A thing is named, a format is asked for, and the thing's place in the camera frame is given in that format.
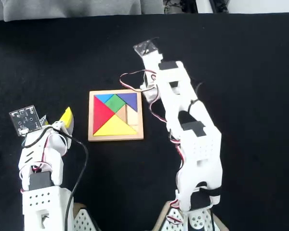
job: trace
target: black cable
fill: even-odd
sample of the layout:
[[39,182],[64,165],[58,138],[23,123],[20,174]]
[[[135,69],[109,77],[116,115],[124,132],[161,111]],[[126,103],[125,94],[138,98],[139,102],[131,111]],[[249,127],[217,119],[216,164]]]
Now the black cable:
[[80,174],[79,174],[79,176],[78,176],[78,179],[77,179],[77,181],[76,181],[76,183],[75,183],[75,186],[74,186],[74,188],[73,188],[73,190],[72,190],[72,192],[71,192],[71,195],[69,196],[68,202],[67,202],[66,216],[65,216],[65,220],[64,220],[64,230],[67,231],[67,220],[68,220],[69,208],[70,208],[70,206],[71,206],[72,198],[73,198],[73,196],[74,196],[74,194],[75,194],[76,188],[78,187],[79,182],[80,182],[80,180],[81,180],[81,178],[82,178],[82,175],[83,175],[83,173],[84,173],[84,171],[85,171],[85,169],[86,169],[86,167],[87,167],[87,163],[88,163],[88,159],[89,159],[89,152],[88,152],[87,147],[86,147],[82,142],[80,142],[79,140],[77,140],[77,139],[75,139],[74,137],[71,137],[71,136],[67,135],[66,133],[64,133],[64,132],[62,132],[62,131],[60,131],[60,130],[57,130],[57,129],[55,129],[55,128],[54,128],[53,130],[56,131],[56,132],[58,132],[59,134],[65,136],[65,137],[67,137],[67,138],[70,138],[72,141],[80,144],[80,145],[83,147],[83,149],[84,149],[84,151],[85,151],[85,154],[86,154],[86,159],[85,159],[85,162],[84,162],[84,164],[83,164],[82,170],[81,170],[81,172],[80,172]]
[[213,218],[213,207],[210,209],[210,213],[211,213],[211,221],[212,221],[212,231],[215,231],[214,218]]
[[196,88],[195,88],[195,94],[196,94],[197,98],[199,98],[199,97],[198,97],[198,90],[199,90],[199,87],[200,87],[202,84],[203,84],[203,82],[198,83],[198,85],[197,85]]
[[191,100],[191,103],[189,104],[188,106],[188,109],[187,109],[187,113],[189,113],[189,111],[191,110],[191,106],[196,103],[199,99],[196,99],[196,100]]
[[217,13],[215,0],[209,0],[213,13]]
[[44,131],[40,134],[40,136],[39,136],[33,143],[31,143],[31,144],[29,144],[29,145],[24,145],[25,142],[23,142],[23,143],[22,143],[22,147],[23,147],[23,148],[31,148],[34,144],[36,144],[37,142],[39,142],[40,139],[42,139],[42,137],[45,135],[46,131],[49,130],[49,129],[51,129],[51,128],[53,128],[53,127],[49,126],[49,127],[45,128]]

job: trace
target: white plastic part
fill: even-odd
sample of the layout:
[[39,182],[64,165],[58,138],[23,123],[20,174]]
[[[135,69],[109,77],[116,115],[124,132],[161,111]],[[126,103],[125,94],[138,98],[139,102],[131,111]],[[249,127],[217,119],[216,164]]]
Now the white plastic part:
[[[171,216],[178,220],[183,220],[182,214],[176,208],[171,208],[166,216]],[[190,226],[193,228],[193,230],[200,230],[200,229],[203,229],[204,231],[213,230],[211,215],[206,209],[189,212],[188,222],[190,223]],[[165,219],[160,231],[184,231],[187,230],[187,225],[188,225],[187,223],[175,225]],[[216,223],[214,223],[214,226],[215,231],[220,231]]]
[[198,13],[213,13],[209,0],[196,0]]
[[289,0],[230,0],[229,13],[286,13]]
[[63,160],[58,151],[53,148],[45,148],[45,162],[52,165],[51,178],[53,184],[60,186],[63,180]]
[[[27,134],[25,145],[32,144],[41,133],[47,128],[53,127],[57,130],[62,130],[68,134],[67,129],[62,121],[54,122],[52,125],[43,126],[41,130],[37,130]],[[32,165],[37,165],[35,162],[46,162],[48,165],[42,165],[41,171],[51,171],[52,181],[54,185],[60,186],[62,184],[63,178],[63,161],[61,156],[66,153],[66,150],[71,145],[71,139],[62,140],[59,135],[53,129],[48,129],[43,137],[32,147],[23,148],[20,156],[18,168],[20,170],[20,175],[22,177],[22,187],[25,191],[29,190],[30,175],[33,174],[31,169]]]
[[81,209],[75,217],[74,231],[97,231],[86,209]]
[[[58,186],[23,192],[25,231],[64,231],[70,190]],[[68,230],[74,229],[73,201],[68,213]]]
[[[183,167],[178,172],[177,199],[180,209],[189,211],[190,197],[199,190],[196,186],[206,182],[208,189],[219,188],[222,184],[222,164],[220,161],[221,133],[216,127],[204,127],[206,136],[197,137],[192,130],[182,132],[181,150]],[[216,205],[220,196],[211,196],[211,204]]]
[[[143,83],[141,89],[156,86],[152,90],[144,91],[144,95],[151,102],[156,98],[158,91],[165,108],[167,130],[171,131],[171,135],[175,139],[181,141],[184,165],[177,175],[179,191],[176,191],[176,199],[178,199],[180,209],[188,212],[191,209],[191,195],[199,190],[197,185],[200,182],[206,182],[209,190],[219,188],[222,184],[221,133],[212,122],[204,104],[197,100],[183,63],[176,61],[177,67],[160,70],[159,63],[161,63],[163,55],[156,48],[152,50],[152,52],[142,55],[135,49],[142,58],[145,69],[156,72],[154,79],[151,78],[151,74],[146,74],[147,86]],[[178,85],[173,88],[170,83],[175,81]],[[190,109],[189,114],[204,125],[205,136],[197,137],[192,129],[183,131],[178,115],[180,111],[187,112],[188,109]],[[210,200],[211,204],[208,208],[218,204],[220,196],[211,196]]]

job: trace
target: tangram piece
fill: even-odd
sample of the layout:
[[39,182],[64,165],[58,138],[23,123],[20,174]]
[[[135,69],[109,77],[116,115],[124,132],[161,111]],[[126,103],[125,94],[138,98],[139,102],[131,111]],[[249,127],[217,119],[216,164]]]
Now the tangram piece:
[[137,132],[124,123],[117,115],[113,115],[93,136],[136,135]]
[[89,141],[143,138],[141,93],[132,90],[90,91]]
[[107,122],[115,113],[111,111],[98,98],[94,97],[94,119],[93,133],[95,133],[104,123]]
[[107,107],[109,107],[114,113],[116,113],[124,104],[125,102],[117,95],[113,95],[105,102],[105,105],[107,105]]
[[128,105],[126,105],[126,115],[128,125],[138,125],[138,113]]
[[117,112],[116,112],[116,115],[122,119],[124,121],[124,123],[127,122],[127,108],[126,108],[126,104],[123,105],[123,107],[121,107]]
[[128,106],[137,111],[137,93],[117,94]]
[[101,94],[101,95],[95,95],[96,98],[98,98],[100,101],[105,103],[107,100],[111,98],[114,94]]

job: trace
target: robotic arm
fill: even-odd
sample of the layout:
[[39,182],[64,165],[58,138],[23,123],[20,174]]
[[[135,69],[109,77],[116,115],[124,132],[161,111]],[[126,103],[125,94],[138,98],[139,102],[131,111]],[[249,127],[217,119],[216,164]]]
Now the robotic arm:
[[[149,103],[162,100],[167,131],[177,140],[177,150],[182,157],[177,174],[176,203],[186,214],[211,208],[220,201],[221,133],[196,96],[182,62],[163,62],[163,55],[151,40],[135,45],[134,49],[145,69],[155,73],[145,71],[140,88]],[[180,111],[188,112],[194,122],[181,124]]]
[[[22,180],[24,230],[96,231],[85,209],[79,211],[75,220],[73,216],[73,193],[85,169],[88,151],[81,142],[71,137],[74,118],[70,108],[52,125],[48,125],[45,119],[38,119],[34,106],[10,115],[18,134],[26,136],[18,164]],[[72,192],[60,187],[63,179],[62,156],[70,148],[71,139],[83,145],[87,155]]]

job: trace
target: black cloth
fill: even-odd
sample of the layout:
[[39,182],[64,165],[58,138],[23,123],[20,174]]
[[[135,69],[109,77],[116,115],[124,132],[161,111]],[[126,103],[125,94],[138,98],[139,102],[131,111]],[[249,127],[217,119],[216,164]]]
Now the black cloth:
[[[181,60],[222,133],[222,196],[230,230],[289,230],[289,14],[148,15],[0,22],[0,230],[21,231],[22,139],[8,113],[34,104],[58,120],[71,106],[74,137],[90,151],[75,201],[103,231],[153,228],[174,199],[180,158],[144,102],[144,140],[87,142],[90,90],[121,89],[143,69],[132,46],[159,37],[166,61]],[[142,75],[128,78],[139,86]],[[154,110],[163,113],[157,105]],[[63,186],[84,154],[73,144]]]

